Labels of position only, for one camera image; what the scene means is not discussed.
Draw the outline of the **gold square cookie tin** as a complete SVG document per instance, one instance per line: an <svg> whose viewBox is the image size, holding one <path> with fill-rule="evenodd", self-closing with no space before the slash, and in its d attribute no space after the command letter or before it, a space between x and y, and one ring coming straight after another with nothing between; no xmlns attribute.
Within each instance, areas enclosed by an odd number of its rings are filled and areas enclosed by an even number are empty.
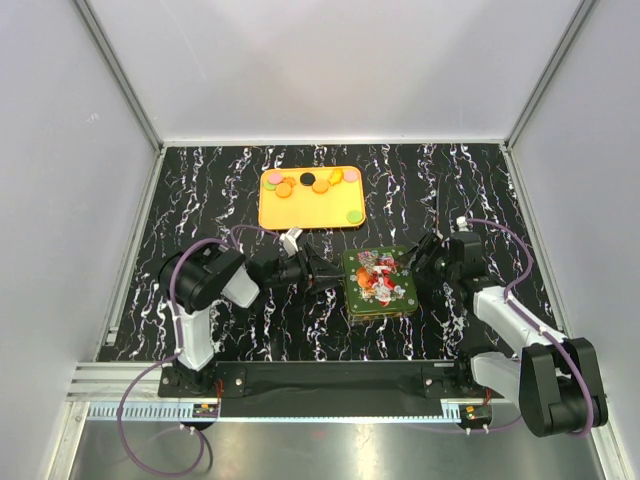
<svg viewBox="0 0 640 480"><path fill-rule="evenodd" d="M384 320L385 318L398 318L413 314L417 309L416 305L396 306L388 305L386 307L378 304L359 303L346 307L349 322L351 324L359 324L370 321Z"/></svg>

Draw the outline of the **gold tin lid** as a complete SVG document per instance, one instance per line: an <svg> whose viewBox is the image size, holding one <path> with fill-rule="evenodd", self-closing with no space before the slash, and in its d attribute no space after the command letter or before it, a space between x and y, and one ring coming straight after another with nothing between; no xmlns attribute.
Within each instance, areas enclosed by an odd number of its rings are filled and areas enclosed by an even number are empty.
<svg viewBox="0 0 640 480"><path fill-rule="evenodd" d="M401 262L405 246L351 249L342 254L346 305L416 305L412 272Z"/></svg>

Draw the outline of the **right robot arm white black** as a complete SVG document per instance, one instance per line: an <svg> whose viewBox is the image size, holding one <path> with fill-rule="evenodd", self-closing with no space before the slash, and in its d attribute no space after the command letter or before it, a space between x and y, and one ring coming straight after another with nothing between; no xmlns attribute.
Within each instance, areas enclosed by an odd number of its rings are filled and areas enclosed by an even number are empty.
<svg viewBox="0 0 640 480"><path fill-rule="evenodd" d="M448 285L477 320L491 327L515 354L467 353L454 371L466 396L488 388L517 406L537 437L581 436L609 420L595 347L549 327L489 272L484 245L474 232L448 239L432 231L400 258L423 282Z"/></svg>

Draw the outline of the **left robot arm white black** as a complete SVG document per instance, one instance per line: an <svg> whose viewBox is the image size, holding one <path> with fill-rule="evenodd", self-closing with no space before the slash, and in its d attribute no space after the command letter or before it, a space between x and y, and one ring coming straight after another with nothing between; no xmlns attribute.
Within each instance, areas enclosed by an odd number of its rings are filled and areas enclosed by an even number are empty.
<svg viewBox="0 0 640 480"><path fill-rule="evenodd" d="M310 246L303 245L285 258L262 263L224 242L207 238L179 251L162 265L158 284L168 300L176 347L170 358L169 378L196 396L222 391L215 377L210 315L215 301L225 298L252 311L268 291L294 285L304 293L333 289L344 279L343 270Z"/></svg>

